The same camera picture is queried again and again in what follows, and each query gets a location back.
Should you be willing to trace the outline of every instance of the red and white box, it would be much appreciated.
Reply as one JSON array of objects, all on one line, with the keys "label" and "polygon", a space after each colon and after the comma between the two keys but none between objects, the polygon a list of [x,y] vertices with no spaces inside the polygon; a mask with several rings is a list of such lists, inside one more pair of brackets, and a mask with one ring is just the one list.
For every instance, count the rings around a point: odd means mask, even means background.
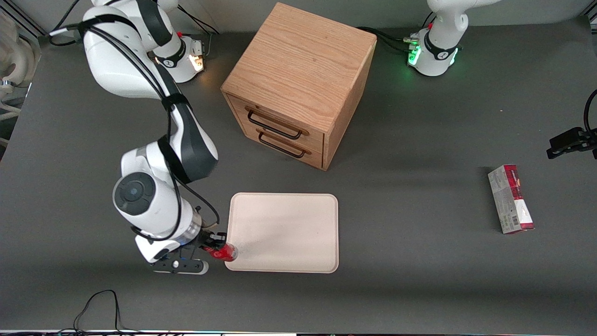
[{"label": "red and white box", "polygon": [[522,198],[521,180],[515,164],[505,164],[487,174],[500,216],[501,232],[512,234],[535,228]]}]

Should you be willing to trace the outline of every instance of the gray table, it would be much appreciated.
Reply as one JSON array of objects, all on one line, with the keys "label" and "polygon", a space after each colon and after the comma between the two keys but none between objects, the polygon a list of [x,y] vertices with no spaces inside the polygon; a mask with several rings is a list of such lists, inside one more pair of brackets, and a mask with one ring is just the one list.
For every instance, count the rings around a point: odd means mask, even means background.
[{"label": "gray table", "polygon": [[[336,195],[338,270],[148,271],[110,196],[122,153],[160,137],[165,114],[102,90],[80,48],[45,46],[0,164],[0,329],[66,328],[111,288],[129,328],[595,334],[597,162],[545,154],[595,88],[586,19],[471,28],[439,78],[380,44],[328,172],[243,136],[219,87],[251,37],[214,37],[207,71],[181,85],[221,159],[192,186],[224,223],[238,192]],[[506,163],[532,232],[500,232],[486,173]],[[82,326],[110,329],[112,309],[98,298]]]}]

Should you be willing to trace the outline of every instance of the black metal handle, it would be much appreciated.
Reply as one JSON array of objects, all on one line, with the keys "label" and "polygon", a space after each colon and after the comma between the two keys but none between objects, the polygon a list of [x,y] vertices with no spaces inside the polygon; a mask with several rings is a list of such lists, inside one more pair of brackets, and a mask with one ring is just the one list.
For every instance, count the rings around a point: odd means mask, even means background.
[{"label": "black metal handle", "polygon": [[264,123],[262,123],[262,122],[260,122],[260,121],[257,121],[257,120],[255,120],[255,119],[252,119],[252,118],[251,118],[251,116],[252,116],[253,114],[255,114],[255,113],[253,113],[253,111],[252,111],[252,110],[249,110],[249,114],[247,115],[247,118],[249,119],[249,121],[250,121],[250,122],[252,122],[252,123],[253,123],[253,124],[255,124],[255,125],[261,126],[261,127],[263,127],[264,129],[266,129],[266,130],[270,130],[270,131],[272,131],[272,132],[276,133],[277,135],[281,135],[281,136],[283,136],[283,137],[285,137],[285,138],[289,138],[289,139],[291,139],[291,140],[296,140],[296,139],[298,139],[298,138],[301,136],[301,134],[303,134],[303,131],[300,131],[300,130],[298,131],[298,133],[297,133],[296,135],[290,135],[290,134],[288,134],[288,133],[284,133],[284,132],[282,132],[282,131],[280,131],[280,130],[277,130],[277,129],[275,129],[275,128],[271,127],[271,126],[265,125]]},{"label": "black metal handle", "polygon": [[302,158],[302,157],[304,156],[305,152],[306,152],[305,150],[301,150],[301,153],[300,153],[300,154],[295,154],[295,153],[293,153],[293,152],[289,152],[289,151],[287,151],[286,149],[283,149],[283,148],[282,148],[282,147],[280,147],[280,146],[276,146],[276,145],[274,145],[274,144],[273,144],[273,143],[271,143],[271,142],[267,142],[267,141],[263,140],[261,137],[263,137],[263,132],[259,132],[259,141],[260,141],[262,144],[264,144],[264,145],[266,145],[266,146],[270,146],[270,147],[271,147],[271,148],[273,148],[273,149],[277,149],[278,151],[280,151],[280,152],[283,152],[284,154],[288,154],[288,155],[290,155],[290,156],[292,156],[292,157],[294,157],[294,158]]}]

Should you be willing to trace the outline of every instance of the wooden cabinet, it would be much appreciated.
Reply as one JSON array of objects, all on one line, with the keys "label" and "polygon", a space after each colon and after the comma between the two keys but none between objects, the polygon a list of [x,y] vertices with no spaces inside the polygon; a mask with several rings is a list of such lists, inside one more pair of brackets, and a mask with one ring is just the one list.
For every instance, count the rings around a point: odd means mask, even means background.
[{"label": "wooden cabinet", "polygon": [[375,45],[373,34],[278,3],[221,90],[248,138],[327,170]]}]

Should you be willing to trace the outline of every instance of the drawer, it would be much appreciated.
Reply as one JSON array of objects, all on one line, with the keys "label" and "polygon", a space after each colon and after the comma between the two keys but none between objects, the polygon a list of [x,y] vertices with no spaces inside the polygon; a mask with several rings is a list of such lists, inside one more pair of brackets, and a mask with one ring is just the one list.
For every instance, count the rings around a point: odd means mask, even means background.
[{"label": "drawer", "polygon": [[321,169],[322,167],[323,155],[320,151],[314,151],[303,148],[296,143],[290,143],[287,139],[258,127],[252,127],[246,129],[246,131],[246,136],[251,140],[257,141],[262,145],[266,145],[275,151],[286,154],[315,168]]},{"label": "drawer", "polygon": [[296,126],[291,120],[282,120],[274,117],[272,113],[255,104],[245,102],[234,96],[228,95],[230,104],[237,119],[242,123],[242,128],[247,130],[256,127],[267,130],[269,134],[276,134],[286,143],[293,143],[300,148],[322,152],[324,147],[324,134],[310,127]]}]

